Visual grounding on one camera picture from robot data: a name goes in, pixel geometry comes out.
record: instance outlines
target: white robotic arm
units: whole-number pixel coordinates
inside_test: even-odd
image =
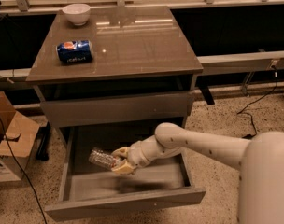
[[[156,159],[175,156],[182,147],[192,149],[240,171],[239,223],[284,223],[284,133],[269,132],[252,140],[191,132],[171,123],[155,134],[115,150],[123,161],[112,171],[128,175]]]

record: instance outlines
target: brown cabinet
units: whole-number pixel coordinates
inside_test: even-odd
[[[92,42],[93,60],[61,63],[56,46],[83,39]],[[92,9],[82,27],[59,12],[27,78],[67,148],[59,202],[47,212],[65,220],[201,202],[205,191],[193,186],[182,155],[134,176],[88,162],[95,146],[129,146],[163,121],[184,126],[200,72],[167,7]]]

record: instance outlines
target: white bowl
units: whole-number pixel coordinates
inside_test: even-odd
[[[71,4],[62,9],[66,18],[76,26],[84,25],[90,17],[90,6],[87,4]]]

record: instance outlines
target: closed drawer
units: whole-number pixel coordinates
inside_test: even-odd
[[[193,186],[182,155],[158,160],[127,176],[88,162],[94,147],[114,150],[141,135],[149,136],[145,121],[131,127],[113,124],[72,128],[59,201],[46,207],[48,215],[63,221],[201,202],[205,190]]]
[[[188,92],[136,95],[102,99],[42,102],[41,108],[53,127],[122,121],[186,117],[192,95]]]

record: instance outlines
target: concrete floor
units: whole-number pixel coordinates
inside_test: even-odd
[[[253,133],[249,117],[237,116],[236,112],[258,96],[216,98],[215,105],[196,101],[187,122],[187,129],[242,137]],[[269,95],[248,111],[253,115],[259,133],[284,132],[284,97],[282,93]],[[44,117],[32,117],[41,124]],[[236,223],[238,172],[204,156],[185,150],[189,156],[193,183],[205,187],[206,196],[199,205],[169,208],[164,210],[129,213],[114,217],[95,217],[67,221],[75,224],[115,223]],[[56,132],[50,138],[50,159],[36,161],[32,154],[26,172],[32,180],[42,206],[56,203],[58,198],[65,149]],[[48,223],[55,223],[47,215]],[[0,184],[0,224],[43,223],[36,200],[24,178],[18,183]]]

